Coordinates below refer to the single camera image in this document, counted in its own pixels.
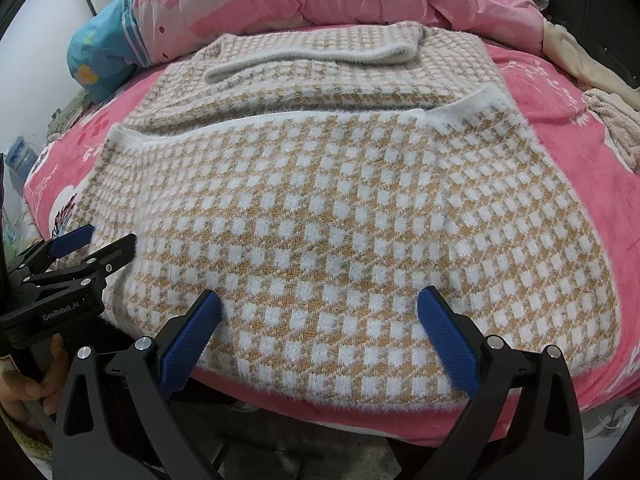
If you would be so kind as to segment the person's left hand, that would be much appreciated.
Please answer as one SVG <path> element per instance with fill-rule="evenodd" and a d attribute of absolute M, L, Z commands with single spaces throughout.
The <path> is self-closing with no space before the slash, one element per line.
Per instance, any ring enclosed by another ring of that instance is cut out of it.
<path fill-rule="evenodd" d="M 60 406 L 70 369 L 70 360 L 60 334 L 51 337 L 50 352 L 51 363 L 41 382 L 23 376 L 11 363 L 1 362 L 1 411 L 25 432 L 44 433 L 27 404 L 38 402 L 43 414 L 48 417 L 55 414 Z"/>

